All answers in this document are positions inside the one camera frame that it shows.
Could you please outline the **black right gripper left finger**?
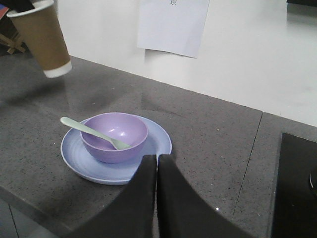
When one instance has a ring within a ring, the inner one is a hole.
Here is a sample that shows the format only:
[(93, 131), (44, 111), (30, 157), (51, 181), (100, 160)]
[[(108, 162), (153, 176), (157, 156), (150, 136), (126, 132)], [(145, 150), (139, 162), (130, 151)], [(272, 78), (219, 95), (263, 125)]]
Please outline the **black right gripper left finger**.
[(145, 155), (124, 190), (97, 216), (67, 238), (151, 238), (157, 181), (157, 157)]

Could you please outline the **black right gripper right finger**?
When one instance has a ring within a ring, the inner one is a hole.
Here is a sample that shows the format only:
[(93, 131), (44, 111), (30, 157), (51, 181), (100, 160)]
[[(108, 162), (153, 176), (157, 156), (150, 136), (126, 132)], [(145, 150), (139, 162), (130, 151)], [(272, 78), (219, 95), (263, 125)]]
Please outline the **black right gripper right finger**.
[(158, 158), (161, 238), (250, 238), (211, 208), (189, 185), (171, 155)]

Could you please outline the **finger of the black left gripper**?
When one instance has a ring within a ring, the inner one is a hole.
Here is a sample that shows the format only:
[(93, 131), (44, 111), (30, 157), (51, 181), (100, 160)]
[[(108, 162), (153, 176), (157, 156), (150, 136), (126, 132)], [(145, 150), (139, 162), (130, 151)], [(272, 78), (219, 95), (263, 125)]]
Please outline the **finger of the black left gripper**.
[(6, 6), (9, 9), (16, 10), (17, 12), (24, 12), (34, 9), (30, 0), (7, 0)]

